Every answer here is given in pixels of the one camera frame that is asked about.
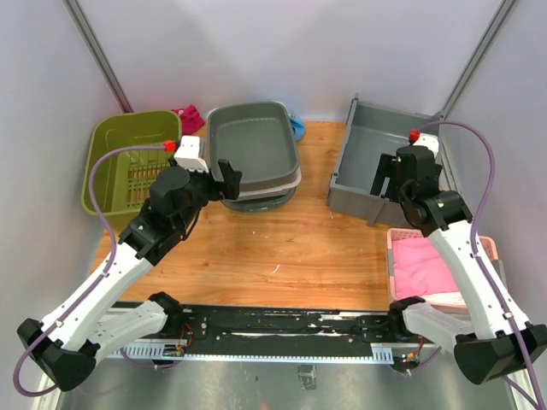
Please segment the large grey storage crate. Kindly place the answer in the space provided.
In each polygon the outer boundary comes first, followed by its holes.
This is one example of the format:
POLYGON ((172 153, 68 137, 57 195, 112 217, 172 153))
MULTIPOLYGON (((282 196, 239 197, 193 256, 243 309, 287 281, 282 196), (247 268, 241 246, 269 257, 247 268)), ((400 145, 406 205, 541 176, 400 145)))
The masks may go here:
POLYGON ((408 143, 411 129, 439 119, 385 108, 354 96, 344 140, 332 172, 326 203, 333 212, 365 219, 367 224, 410 228, 400 205, 370 190, 380 156, 393 155, 408 143))

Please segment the translucent teal plastic tub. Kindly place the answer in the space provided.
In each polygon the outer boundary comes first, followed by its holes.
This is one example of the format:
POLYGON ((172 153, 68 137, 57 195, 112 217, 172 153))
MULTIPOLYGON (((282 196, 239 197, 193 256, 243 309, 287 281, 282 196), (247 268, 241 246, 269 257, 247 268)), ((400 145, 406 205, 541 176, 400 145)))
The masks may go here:
POLYGON ((263 197, 245 201, 222 200, 221 203, 228 209, 237 212, 251 213, 268 211, 280 208, 287 204, 294 196, 296 190, 297 188, 285 190, 284 193, 279 196, 263 197))

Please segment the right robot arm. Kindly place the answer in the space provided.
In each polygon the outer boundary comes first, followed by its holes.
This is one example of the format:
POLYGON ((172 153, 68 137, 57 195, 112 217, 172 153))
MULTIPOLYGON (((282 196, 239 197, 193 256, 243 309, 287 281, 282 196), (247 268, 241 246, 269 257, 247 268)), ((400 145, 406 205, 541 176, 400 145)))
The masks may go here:
POLYGON ((451 352, 473 384, 518 372, 546 349, 545 325, 534 325, 515 304, 485 253, 473 216, 462 196, 441 191, 442 167, 433 152, 417 144, 383 154, 372 194, 382 185, 401 205, 405 219, 438 251, 466 303, 470 320, 443 313, 419 296, 394 301, 387 316, 389 335, 399 342, 413 335, 451 352))

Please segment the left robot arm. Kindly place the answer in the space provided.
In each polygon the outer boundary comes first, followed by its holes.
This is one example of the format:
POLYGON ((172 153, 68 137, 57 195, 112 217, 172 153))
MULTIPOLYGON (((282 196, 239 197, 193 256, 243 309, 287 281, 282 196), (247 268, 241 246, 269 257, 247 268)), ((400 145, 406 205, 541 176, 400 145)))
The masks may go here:
POLYGON ((132 341, 155 333, 171 338, 181 332, 179 304, 164 293, 110 323, 101 318, 132 283, 190 236, 202 208, 209 202, 238 198, 242 173, 227 160, 220 160, 218 166, 220 181, 212 173, 177 165, 162 170, 138 216, 115 238, 103 264, 49 315, 19 325, 16 333, 25 348, 13 375, 19 393, 40 395, 21 385, 26 358, 56 388, 67 392, 82 384, 100 361, 132 341))

